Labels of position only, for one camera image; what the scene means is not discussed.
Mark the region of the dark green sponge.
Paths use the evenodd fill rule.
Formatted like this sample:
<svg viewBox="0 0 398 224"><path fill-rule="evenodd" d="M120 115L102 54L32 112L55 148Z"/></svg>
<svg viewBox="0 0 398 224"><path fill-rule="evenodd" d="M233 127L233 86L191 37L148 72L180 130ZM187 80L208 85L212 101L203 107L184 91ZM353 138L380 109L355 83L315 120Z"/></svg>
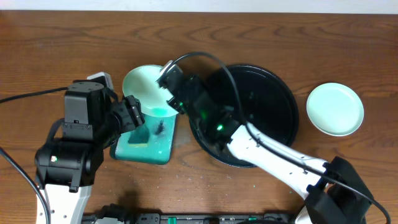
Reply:
<svg viewBox="0 0 398 224"><path fill-rule="evenodd" d="M146 147L149 142L149 131L146 129L136 129L131 132L127 141L132 147Z"/></svg>

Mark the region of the mint green plate top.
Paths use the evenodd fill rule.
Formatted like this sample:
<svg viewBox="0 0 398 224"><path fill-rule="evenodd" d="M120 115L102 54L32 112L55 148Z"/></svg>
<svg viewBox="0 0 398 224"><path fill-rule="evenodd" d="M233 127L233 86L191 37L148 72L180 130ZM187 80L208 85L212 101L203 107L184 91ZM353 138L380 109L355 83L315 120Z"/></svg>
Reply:
<svg viewBox="0 0 398 224"><path fill-rule="evenodd" d="M178 111L167 103L173 97L171 92L157 83L161 69L160 65L143 65L131 70L123 80L123 94L138 99L145 115L165 118L177 115Z"/></svg>

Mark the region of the mint green plate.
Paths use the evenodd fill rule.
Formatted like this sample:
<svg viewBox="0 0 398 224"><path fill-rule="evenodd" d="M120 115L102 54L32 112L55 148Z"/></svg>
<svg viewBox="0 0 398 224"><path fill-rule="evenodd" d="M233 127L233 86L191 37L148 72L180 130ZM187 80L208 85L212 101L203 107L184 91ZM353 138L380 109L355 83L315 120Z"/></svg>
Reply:
<svg viewBox="0 0 398 224"><path fill-rule="evenodd" d="M350 135L364 119L360 97L340 83L324 83L314 88L307 98L306 110L314 127L330 136Z"/></svg>
<svg viewBox="0 0 398 224"><path fill-rule="evenodd" d="M123 94L138 99L145 115L165 118L177 115L178 111L167 103L173 97L171 92L157 83L161 69L160 65L143 65L131 70L123 80Z"/></svg>

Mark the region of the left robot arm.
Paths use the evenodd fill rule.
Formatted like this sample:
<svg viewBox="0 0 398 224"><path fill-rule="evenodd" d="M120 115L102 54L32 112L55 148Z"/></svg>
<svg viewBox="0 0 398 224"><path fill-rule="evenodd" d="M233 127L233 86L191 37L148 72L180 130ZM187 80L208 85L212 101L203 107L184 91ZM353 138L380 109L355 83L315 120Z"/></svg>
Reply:
<svg viewBox="0 0 398 224"><path fill-rule="evenodd" d="M105 83L77 80L64 96L65 116L36 152L36 178L45 205L37 223L81 223L104 150L144 124L140 101L119 99Z"/></svg>

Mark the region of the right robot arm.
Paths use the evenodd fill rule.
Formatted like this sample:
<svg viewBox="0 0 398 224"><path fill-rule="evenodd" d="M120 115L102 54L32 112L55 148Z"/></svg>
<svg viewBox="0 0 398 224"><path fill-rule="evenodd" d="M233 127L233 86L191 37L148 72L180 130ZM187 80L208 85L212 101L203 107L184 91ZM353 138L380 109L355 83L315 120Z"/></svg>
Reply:
<svg viewBox="0 0 398 224"><path fill-rule="evenodd" d="M373 196L354 167L341 157L327 162L292 149L299 111L280 78L235 68L207 80L167 75L160 84L208 154L231 166L259 167L303 198L295 223L365 222Z"/></svg>

